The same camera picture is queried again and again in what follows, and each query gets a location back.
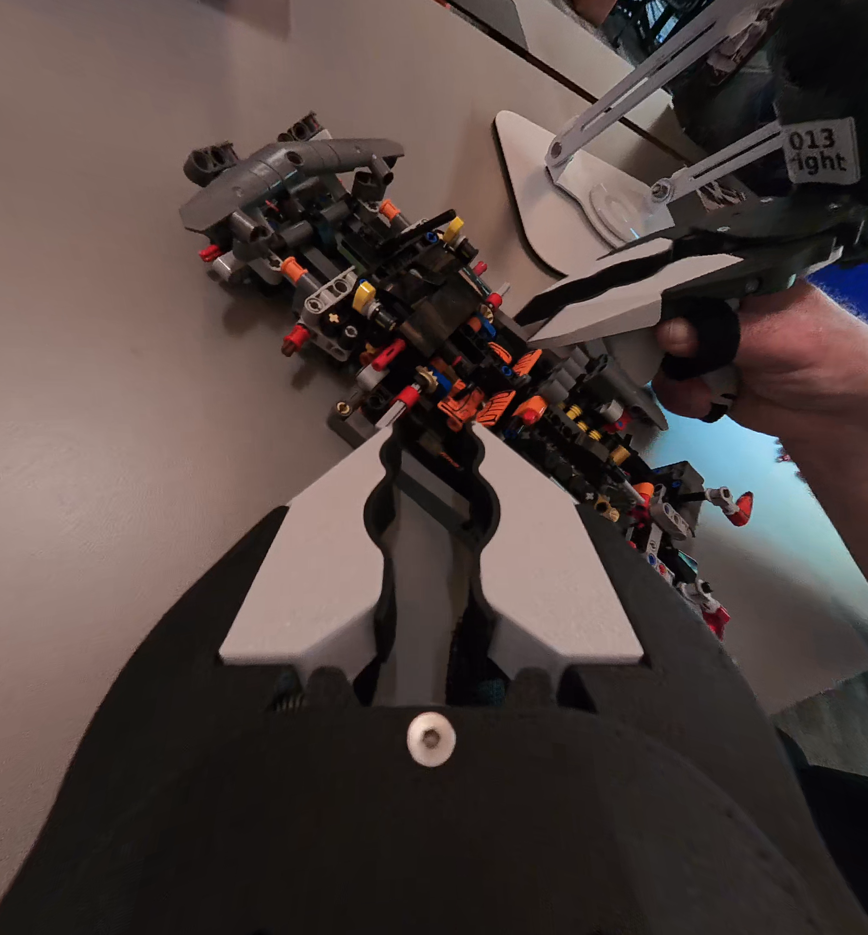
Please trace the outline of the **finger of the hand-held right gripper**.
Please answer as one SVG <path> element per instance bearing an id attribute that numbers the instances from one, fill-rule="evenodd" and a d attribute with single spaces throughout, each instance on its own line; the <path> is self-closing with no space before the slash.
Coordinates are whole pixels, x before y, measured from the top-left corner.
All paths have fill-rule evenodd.
<path id="1" fill-rule="evenodd" d="M 557 349 L 654 326 L 661 318 L 661 290 L 617 287 L 574 302 L 549 318 L 527 344 Z"/>
<path id="2" fill-rule="evenodd" d="M 519 325 L 545 324 L 568 304 L 598 297 L 617 287 L 653 287 L 664 292 L 741 262 L 728 253 L 674 257 L 679 242 L 655 238 L 630 245 L 593 261 L 581 273 L 571 275 L 536 294 L 520 310 Z"/>

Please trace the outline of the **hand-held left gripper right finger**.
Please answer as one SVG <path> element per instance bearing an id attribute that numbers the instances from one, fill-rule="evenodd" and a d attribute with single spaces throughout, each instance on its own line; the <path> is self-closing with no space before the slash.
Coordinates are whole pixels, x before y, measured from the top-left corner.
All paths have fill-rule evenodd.
<path id="1" fill-rule="evenodd" d="M 480 558 L 497 618 L 488 656 L 508 678 L 570 666 L 635 665 L 642 646 L 573 498 L 487 429 L 479 474 L 498 498 L 498 526 Z"/>

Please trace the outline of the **person's right forearm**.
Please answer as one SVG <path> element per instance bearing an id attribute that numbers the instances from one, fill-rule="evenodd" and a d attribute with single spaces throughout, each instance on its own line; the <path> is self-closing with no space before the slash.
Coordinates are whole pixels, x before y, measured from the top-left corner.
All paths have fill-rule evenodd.
<path id="1" fill-rule="evenodd" d="M 868 420 L 783 443 L 868 581 Z"/>

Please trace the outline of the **white book stand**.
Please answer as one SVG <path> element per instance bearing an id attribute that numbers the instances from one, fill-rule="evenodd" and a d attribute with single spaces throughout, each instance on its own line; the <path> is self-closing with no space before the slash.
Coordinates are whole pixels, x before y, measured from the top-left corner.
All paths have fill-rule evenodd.
<path id="1" fill-rule="evenodd" d="M 646 185 L 589 152 L 589 144 L 688 67 L 719 65 L 768 27 L 780 2 L 720 1 L 698 13 L 643 64 L 557 132 L 512 111 L 494 119 L 498 149 L 525 240 L 568 276 L 608 251 L 674 225 L 669 205 L 706 192 L 782 146 L 772 121 L 691 167 Z"/>

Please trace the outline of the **person's right hand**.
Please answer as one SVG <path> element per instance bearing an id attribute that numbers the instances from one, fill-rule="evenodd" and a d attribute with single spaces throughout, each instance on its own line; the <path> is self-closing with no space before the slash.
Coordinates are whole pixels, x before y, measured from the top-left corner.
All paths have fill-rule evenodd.
<path id="1" fill-rule="evenodd" d="M 868 323 L 807 282 L 744 300 L 730 416 L 783 441 L 868 420 Z"/>

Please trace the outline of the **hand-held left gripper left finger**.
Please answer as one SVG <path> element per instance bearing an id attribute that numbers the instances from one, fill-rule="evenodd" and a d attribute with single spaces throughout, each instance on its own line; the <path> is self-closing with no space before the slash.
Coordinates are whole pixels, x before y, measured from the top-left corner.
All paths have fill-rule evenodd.
<path id="1" fill-rule="evenodd" d="M 290 501 L 219 649 L 224 664 L 286 666 L 301 684 L 338 669 L 372 702 L 396 637 L 385 536 L 401 460 L 393 429 L 381 429 Z"/>

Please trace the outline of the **lego car model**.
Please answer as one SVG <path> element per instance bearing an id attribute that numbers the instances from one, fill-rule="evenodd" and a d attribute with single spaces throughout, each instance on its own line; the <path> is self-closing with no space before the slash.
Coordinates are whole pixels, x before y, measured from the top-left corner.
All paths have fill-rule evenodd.
<path id="1" fill-rule="evenodd" d="M 485 429 L 617 525 L 722 638 L 730 614 L 698 572 L 693 535 L 706 503 L 747 524 L 752 493 L 642 459 L 631 431 L 665 429 L 665 415 L 608 345 L 528 349 L 463 220 L 411 222 L 385 198 L 403 156 L 385 138 L 334 140 L 314 112 L 243 159 L 230 141 L 196 148 L 183 226 L 208 240 L 198 255 L 211 276 L 287 294 L 283 354 L 317 349 L 351 380 L 338 424 L 401 426 L 411 456 L 459 497 L 472 489 L 461 432 Z"/>

